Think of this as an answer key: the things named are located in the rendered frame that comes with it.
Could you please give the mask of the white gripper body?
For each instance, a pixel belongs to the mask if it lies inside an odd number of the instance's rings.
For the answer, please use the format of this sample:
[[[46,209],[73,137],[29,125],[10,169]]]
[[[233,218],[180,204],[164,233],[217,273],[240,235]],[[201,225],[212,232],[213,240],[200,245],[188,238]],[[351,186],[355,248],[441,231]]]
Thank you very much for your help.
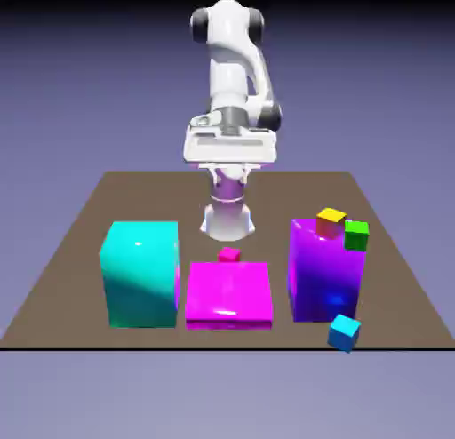
[[[227,135],[220,126],[189,127],[183,147],[188,163],[272,164],[276,157],[276,134],[258,128],[240,127]]]

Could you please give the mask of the small yellow cube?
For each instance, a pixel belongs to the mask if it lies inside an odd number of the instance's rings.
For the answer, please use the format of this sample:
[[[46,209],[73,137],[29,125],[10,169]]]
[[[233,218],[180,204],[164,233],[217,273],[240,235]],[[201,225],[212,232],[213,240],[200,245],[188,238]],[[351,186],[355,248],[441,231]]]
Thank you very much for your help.
[[[323,208],[316,215],[315,232],[325,239],[334,239],[345,232],[347,214],[330,207]]]

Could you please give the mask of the small green cube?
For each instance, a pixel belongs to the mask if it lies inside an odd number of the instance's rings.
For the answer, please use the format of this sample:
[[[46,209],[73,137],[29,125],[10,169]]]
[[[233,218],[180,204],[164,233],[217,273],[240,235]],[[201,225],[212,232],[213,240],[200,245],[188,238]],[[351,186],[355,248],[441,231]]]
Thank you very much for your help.
[[[348,251],[366,251],[369,235],[368,222],[347,219],[345,221],[344,248]]]

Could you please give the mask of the small blue cube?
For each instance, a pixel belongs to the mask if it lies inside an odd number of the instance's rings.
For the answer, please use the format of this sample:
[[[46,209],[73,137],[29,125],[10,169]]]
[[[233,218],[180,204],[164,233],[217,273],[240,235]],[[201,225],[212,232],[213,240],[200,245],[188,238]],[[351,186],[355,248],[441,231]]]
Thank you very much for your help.
[[[340,351],[350,353],[358,340],[361,323],[338,314],[331,322],[327,343]]]

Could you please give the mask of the large magenta box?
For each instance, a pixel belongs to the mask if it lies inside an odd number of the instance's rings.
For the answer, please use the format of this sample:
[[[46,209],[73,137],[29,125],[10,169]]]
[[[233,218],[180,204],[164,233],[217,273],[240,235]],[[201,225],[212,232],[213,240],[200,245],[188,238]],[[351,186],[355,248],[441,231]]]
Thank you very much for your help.
[[[185,305],[195,330],[270,329],[274,306],[265,262],[193,262]]]

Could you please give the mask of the large cyan box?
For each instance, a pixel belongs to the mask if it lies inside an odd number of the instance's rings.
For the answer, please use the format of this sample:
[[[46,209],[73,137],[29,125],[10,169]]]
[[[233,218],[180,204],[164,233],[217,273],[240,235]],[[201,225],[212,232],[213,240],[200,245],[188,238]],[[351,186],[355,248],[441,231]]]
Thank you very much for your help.
[[[180,297],[176,221],[115,221],[99,252],[113,328],[173,328]]]

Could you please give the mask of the large purple box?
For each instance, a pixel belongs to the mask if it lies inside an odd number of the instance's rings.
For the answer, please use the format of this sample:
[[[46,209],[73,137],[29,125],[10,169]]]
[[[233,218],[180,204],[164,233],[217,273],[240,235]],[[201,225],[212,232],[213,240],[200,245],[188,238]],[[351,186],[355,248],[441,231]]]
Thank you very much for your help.
[[[315,219],[292,219],[288,294],[293,320],[329,323],[342,314],[354,318],[361,291],[364,251],[347,250],[344,233],[325,238]]]

